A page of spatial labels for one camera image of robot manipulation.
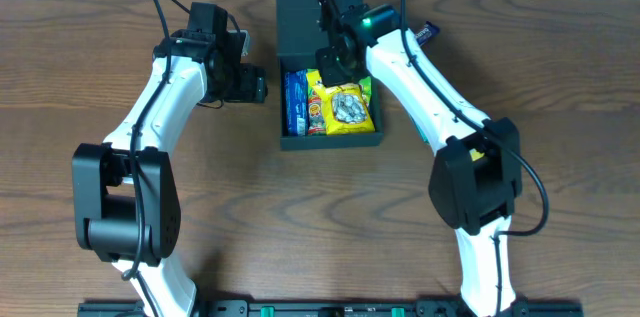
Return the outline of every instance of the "wooden table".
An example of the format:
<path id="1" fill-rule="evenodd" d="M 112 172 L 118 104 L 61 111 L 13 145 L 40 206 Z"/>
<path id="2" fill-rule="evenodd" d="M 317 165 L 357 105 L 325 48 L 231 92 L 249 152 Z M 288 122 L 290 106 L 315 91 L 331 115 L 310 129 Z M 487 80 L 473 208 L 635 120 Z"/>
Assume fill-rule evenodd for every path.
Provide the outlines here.
<path id="1" fill-rule="evenodd" d="M 454 234 L 427 194 L 433 155 L 398 101 L 383 92 L 380 147 L 280 152 L 275 0 L 181 1 L 234 13 L 272 87 L 265 105 L 194 110 L 172 160 L 177 253 L 208 297 L 457 293 Z M 170 29 L 184 28 L 161 2 Z M 640 0 L 407 2 L 413 28 L 443 30 L 429 58 L 473 104 L 515 121 L 546 182 L 547 228 L 509 242 L 515 289 L 637 315 Z M 70 162 L 124 118 L 161 38 L 151 0 L 0 0 L 0 315 L 136 297 L 75 241 Z M 516 210 L 514 229 L 540 215 L 528 179 Z"/>

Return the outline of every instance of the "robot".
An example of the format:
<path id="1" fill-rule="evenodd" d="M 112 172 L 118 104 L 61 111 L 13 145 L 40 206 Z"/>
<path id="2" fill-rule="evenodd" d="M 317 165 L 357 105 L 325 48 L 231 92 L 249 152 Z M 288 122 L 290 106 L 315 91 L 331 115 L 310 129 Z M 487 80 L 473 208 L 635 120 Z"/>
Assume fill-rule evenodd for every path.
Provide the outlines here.
<path id="1" fill-rule="evenodd" d="M 329 45 L 316 53 L 326 86 L 372 76 L 402 103 L 435 155 L 429 194 L 455 231 L 462 262 L 460 295 L 412 303 L 265 303 L 206 301 L 173 253 L 180 206 L 170 157 L 191 110 L 208 102 L 264 102 L 265 73 L 240 62 L 249 34 L 219 6 L 193 3 L 187 28 L 155 47 L 149 82 L 133 109 L 102 144 L 81 144 L 72 160 L 76 237 L 101 261 L 123 272 L 141 300 L 83 303 L 78 316 L 124 317 L 435 317 L 582 316 L 576 303 L 516 298 L 508 269 L 507 236 L 544 226 L 549 206 L 535 171 L 519 155 L 515 125 L 492 121 L 466 101 L 424 55 L 406 27 L 405 3 L 340 8 L 318 0 Z M 509 231 L 522 191 L 521 165 L 543 196 L 543 217 L 530 231 Z M 132 183 L 136 198 L 110 195 Z"/>

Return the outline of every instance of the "open box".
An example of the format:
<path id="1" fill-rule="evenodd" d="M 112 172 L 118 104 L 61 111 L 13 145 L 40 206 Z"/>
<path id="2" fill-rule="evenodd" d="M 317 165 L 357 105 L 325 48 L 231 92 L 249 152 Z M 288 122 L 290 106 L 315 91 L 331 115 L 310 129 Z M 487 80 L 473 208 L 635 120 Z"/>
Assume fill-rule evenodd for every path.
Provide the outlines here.
<path id="1" fill-rule="evenodd" d="M 362 4 L 362 0 L 335 0 L 338 5 Z M 286 72 L 317 68 L 316 50 L 327 47 L 328 38 L 318 27 L 320 6 L 317 0 L 276 0 L 278 28 L 278 60 L 280 64 L 280 112 L 282 150 L 306 150 L 320 148 L 346 148 L 377 146 L 382 141 L 382 115 L 378 85 L 371 79 L 371 103 L 369 114 L 375 132 L 333 136 L 289 136 L 287 131 Z"/>

